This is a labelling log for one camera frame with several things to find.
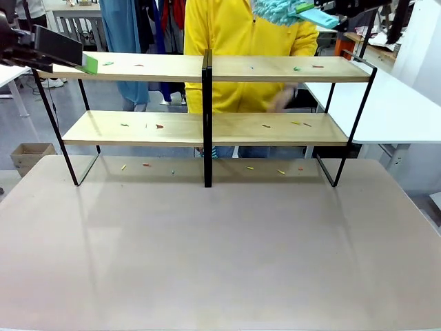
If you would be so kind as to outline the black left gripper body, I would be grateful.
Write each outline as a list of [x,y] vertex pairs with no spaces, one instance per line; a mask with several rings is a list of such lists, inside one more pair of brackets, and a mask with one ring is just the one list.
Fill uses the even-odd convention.
[[1,11],[1,51],[31,50],[32,42],[32,33],[12,28],[8,23],[7,14]]

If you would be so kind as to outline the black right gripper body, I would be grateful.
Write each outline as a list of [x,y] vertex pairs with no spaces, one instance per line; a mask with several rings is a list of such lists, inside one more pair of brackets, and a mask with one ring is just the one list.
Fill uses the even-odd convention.
[[363,12],[390,5],[388,0],[315,0],[314,5],[330,15],[355,17]]

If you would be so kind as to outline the person's left hand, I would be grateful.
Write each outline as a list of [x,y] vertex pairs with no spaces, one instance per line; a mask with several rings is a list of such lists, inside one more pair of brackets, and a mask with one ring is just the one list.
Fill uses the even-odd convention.
[[272,99],[268,106],[269,113],[282,112],[289,102],[295,98],[298,89],[297,83],[287,83],[285,87]]

